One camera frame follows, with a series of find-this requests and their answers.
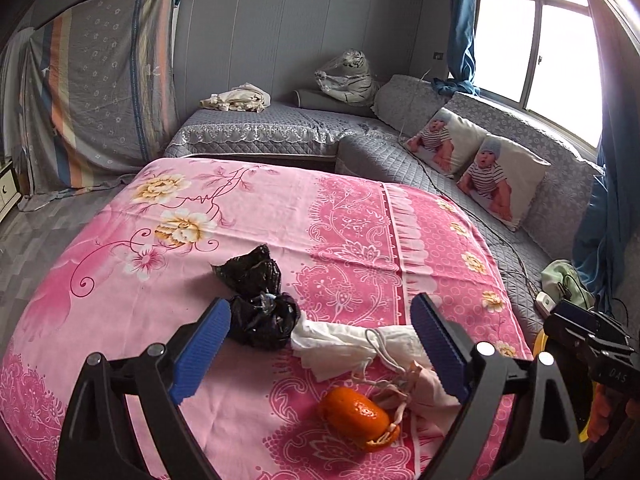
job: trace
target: gray floor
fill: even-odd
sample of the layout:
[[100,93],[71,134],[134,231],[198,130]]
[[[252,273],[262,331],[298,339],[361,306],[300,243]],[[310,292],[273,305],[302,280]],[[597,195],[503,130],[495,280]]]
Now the gray floor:
[[0,223],[0,356],[38,284],[82,228],[122,186],[54,200]]

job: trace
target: window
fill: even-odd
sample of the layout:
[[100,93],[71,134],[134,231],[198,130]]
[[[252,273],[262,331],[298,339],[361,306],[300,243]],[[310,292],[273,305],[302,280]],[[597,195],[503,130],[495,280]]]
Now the window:
[[475,49],[483,95],[598,144],[602,90],[587,0],[478,0]]

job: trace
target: sofa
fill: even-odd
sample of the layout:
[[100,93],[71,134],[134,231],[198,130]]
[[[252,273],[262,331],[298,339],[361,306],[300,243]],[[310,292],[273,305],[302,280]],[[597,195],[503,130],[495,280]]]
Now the sofa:
[[[462,193],[455,180],[421,163],[402,146],[443,106],[551,164],[517,231],[507,229]],[[593,177],[602,169],[584,160],[560,135],[521,114],[468,94],[456,93],[447,101],[428,82],[410,76],[393,76],[379,90],[372,109],[377,120],[286,104],[272,104],[260,114],[200,110],[178,132],[165,155],[257,158],[303,167],[321,160],[325,167],[316,169],[448,196],[470,214],[489,245],[514,314],[532,347],[543,323],[534,305],[540,272],[552,260],[571,257]]]

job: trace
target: stuffed tiger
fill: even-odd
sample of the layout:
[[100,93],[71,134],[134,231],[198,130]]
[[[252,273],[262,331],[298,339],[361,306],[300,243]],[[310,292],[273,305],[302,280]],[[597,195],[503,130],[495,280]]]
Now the stuffed tiger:
[[367,58],[352,48],[319,68],[316,81],[325,94],[355,106],[371,106],[378,91]]

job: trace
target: sofa backrest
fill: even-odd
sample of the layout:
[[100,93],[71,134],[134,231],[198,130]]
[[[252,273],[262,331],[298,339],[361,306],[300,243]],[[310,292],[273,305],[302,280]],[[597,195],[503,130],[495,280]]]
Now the sofa backrest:
[[396,74],[378,90],[371,108],[381,121],[413,137],[446,102],[429,82]]
[[551,163],[523,229],[553,259],[571,259],[575,232],[602,168],[584,160],[559,134],[485,99],[457,92],[445,108],[490,133],[525,146]]

